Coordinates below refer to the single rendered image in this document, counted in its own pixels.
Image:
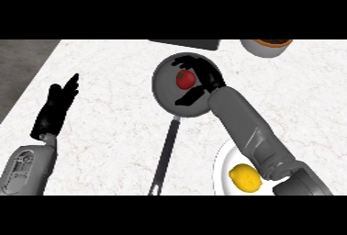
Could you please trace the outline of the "white plate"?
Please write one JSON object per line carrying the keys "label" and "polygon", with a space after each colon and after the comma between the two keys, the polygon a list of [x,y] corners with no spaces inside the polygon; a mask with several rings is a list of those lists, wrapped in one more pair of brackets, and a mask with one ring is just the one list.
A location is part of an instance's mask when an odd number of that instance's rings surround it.
{"label": "white plate", "polygon": [[245,163],[253,166],[248,158],[241,154],[236,144],[229,140],[216,155],[214,166],[213,166],[213,188],[216,196],[272,196],[273,187],[288,180],[288,177],[279,181],[267,181],[262,179],[262,186],[254,193],[242,192],[233,184],[229,177],[229,171],[233,167]]}

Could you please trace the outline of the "dark grey flat appliance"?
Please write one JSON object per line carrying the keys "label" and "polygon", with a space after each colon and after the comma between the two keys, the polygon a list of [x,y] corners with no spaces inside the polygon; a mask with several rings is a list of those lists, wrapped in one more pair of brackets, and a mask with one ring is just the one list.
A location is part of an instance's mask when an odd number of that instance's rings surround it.
{"label": "dark grey flat appliance", "polygon": [[155,42],[202,50],[217,50],[220,45],[217,39],[155,39]]}

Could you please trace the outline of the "red tomato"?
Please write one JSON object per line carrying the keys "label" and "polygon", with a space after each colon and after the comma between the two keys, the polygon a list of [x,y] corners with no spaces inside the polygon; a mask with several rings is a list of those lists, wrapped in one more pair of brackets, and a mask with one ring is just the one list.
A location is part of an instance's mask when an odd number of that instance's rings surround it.
{"label": "red tomato", "polygon": [[176,75],[176,85],[182,90],[189,90],[195,85],[195,74],[182,70]]}

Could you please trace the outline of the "white pot with brown rim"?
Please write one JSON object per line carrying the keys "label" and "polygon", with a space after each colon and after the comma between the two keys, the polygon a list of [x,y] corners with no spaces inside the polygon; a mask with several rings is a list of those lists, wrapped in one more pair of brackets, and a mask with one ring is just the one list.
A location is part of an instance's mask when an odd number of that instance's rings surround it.
{"label": "white pot with brown rim", "polygon": [[241,45],[260,58],[278,57],[290,44],[291,39],[242,39]]}

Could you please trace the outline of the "yellow lemon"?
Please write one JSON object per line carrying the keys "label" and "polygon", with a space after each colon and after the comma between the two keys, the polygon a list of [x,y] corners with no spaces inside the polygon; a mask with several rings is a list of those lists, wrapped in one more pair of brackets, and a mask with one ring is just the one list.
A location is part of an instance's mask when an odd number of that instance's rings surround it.
{"label": "yellow lemon", "polygon": [[245,163],[232,168],[229,178],[236,188],[245,193],[254,193],[263,185],[256,168]]}

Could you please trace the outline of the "grey frying pan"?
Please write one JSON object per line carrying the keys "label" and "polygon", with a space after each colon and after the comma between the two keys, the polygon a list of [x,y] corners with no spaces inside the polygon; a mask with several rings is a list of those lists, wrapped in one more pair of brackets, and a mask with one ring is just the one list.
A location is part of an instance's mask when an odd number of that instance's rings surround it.
{"label": "grey frying pan", "polygon": [[[158,196],[161,194],[161,188],[171,159],[171,153],[174,148],[176,134],[180,126],[180,118],[197,118],[202,116],[208,111],[210,107],[207,104],[210,93],[201,96],[197,102],[191,106],[177,106],[174,101],[186,94],[189,90],[182,90],[176,85],[176,75],[182,70],[189,70],[194,74],[194,69],[183,69],[180,65],[171,66],[174,59],[182,56],[192,56],[194,58],[202,58],[211,62],[211,60],[201,54],[194,52],[180,52],[171,55],[163,60],[155,68],[152,75],[152,94],[161,108],[173,115],[173,120],[167,132],[166,142],[157,164],[157,172],[154,181],[149,189],[149,196]],[[195,74],[195,85],[201,84]]]}

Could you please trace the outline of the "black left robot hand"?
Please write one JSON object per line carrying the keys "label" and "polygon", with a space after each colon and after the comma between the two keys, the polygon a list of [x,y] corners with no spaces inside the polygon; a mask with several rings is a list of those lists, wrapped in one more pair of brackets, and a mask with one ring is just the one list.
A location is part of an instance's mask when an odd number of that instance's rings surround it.
{"label": "black left robot hand", "polygon": [[78,74],[73,76],[64,86],[52,84],[49,87],[47,100],[37,115],[30,137],[40,140],[40,135],[46,133],[59,134],[68,109],[78,94]]}

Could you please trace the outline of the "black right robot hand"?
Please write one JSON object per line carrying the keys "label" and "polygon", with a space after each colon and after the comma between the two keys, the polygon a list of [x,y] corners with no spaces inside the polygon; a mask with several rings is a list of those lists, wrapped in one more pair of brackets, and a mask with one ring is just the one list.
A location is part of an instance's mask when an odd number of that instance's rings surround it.
{"label": "black right robot hand", "polygon": [[213,63],[186,55],[174,59],[171,66],[180,65],[183,69],[194,69],[201,84],[174,101],[177,106],[191,106],[205,92],[213,93],[217,88],[225,87],[223,75]]}

